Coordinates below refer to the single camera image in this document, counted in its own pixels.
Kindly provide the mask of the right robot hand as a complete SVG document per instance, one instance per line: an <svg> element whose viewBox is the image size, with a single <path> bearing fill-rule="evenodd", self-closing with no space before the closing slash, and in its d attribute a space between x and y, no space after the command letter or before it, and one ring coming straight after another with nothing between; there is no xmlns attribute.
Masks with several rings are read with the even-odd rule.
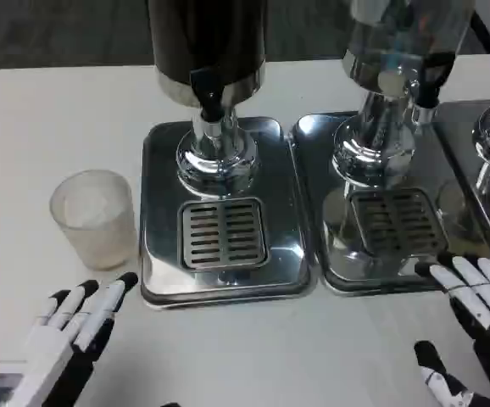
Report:
<svg viewBox="0 0 490 407"><path fill-rule="evenodd" d="M444 252L435 263L415 265L418 276L429 279L448 296L456 320L473 341L473 350L490 382L490 259ZM450 374L434 344L414 345L423 382L441 406L490 406L490 398L470 390Z"/></svg>

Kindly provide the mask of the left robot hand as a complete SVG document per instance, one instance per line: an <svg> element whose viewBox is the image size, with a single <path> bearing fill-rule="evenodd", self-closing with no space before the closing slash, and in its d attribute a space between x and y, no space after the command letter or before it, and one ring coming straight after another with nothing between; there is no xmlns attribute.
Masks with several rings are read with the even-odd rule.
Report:
<svg viewBox="0 0 490 407"><path fill-rule="evenodd" d="M0 406L75 405L137 283L126 272L106 287L87 280L48 297L26 340L0 355Z"/></svg>

